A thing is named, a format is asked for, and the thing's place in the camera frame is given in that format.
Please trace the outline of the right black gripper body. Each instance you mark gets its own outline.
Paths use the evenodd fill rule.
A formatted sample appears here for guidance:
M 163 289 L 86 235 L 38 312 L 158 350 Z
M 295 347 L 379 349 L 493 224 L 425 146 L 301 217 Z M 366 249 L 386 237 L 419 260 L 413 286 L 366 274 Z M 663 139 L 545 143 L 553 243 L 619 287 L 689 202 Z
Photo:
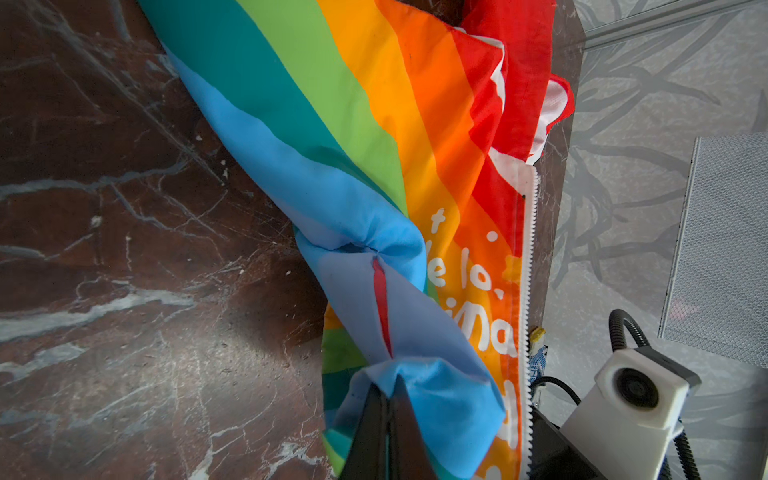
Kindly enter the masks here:
M 536 408 L 532 410 L 532 427 L 530 480 L 605 478 Z

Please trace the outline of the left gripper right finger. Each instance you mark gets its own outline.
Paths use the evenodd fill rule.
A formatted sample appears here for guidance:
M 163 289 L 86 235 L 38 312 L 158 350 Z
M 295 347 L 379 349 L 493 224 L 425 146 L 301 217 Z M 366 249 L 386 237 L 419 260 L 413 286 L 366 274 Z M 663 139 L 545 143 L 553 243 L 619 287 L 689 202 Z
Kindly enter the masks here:
M 389 399 L 388 478 L 391 480 L 437 480 L 416 416 L 401 376 Z

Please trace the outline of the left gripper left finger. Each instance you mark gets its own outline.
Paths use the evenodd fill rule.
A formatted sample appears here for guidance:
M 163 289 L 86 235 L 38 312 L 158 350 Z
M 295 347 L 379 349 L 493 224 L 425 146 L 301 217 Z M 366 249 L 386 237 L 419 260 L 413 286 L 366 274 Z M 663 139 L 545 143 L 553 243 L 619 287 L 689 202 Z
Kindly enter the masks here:
M 387 480 L 388 443 L 389 400 L 371 384 L 340 479 Z

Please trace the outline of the rainbow striped kids jacket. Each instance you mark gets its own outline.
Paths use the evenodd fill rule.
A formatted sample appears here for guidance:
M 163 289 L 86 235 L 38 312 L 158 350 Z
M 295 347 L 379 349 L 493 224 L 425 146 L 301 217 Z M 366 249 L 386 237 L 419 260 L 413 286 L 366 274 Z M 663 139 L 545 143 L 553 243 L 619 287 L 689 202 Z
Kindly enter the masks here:
M 368 390 L 403 382 L 440 479 L 524 479 L 535 163 L 573 112 L 552 1 L 145 1 L 228 152 L 328 301 L 335 473 Z

